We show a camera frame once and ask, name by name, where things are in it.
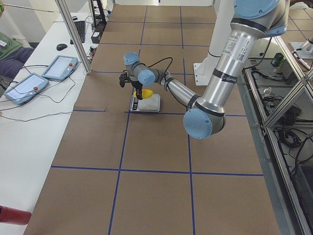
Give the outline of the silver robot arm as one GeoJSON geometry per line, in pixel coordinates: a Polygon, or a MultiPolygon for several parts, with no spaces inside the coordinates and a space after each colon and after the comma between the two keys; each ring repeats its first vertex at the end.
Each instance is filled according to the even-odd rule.
{"type": "Polygon", "coordinates": [[[224,105],[257,40],[286,32],[289,6],[288,0],[236,0],[233,3],[231,33],[202,96],[174,79],[168,70],[147,67],[135,52],[124,55],[126,70],[120,75],[120,86],[130,83],[136,89],[136,98],[142,100],[143,86],[162,85],[188,108],[183,118],[188,135],[206,139],[224,128],[224,105]]]}

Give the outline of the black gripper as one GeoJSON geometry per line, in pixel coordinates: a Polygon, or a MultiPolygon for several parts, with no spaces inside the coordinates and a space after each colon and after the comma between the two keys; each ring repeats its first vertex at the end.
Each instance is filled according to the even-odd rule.
{"type": "Polygon", "coordinates": [[[142,84],[138,81],[135,76],[128,75],[128,81],[132,84],[132,86],[136,89],[135,96],[137,99],[142,100],[142,84]]]}

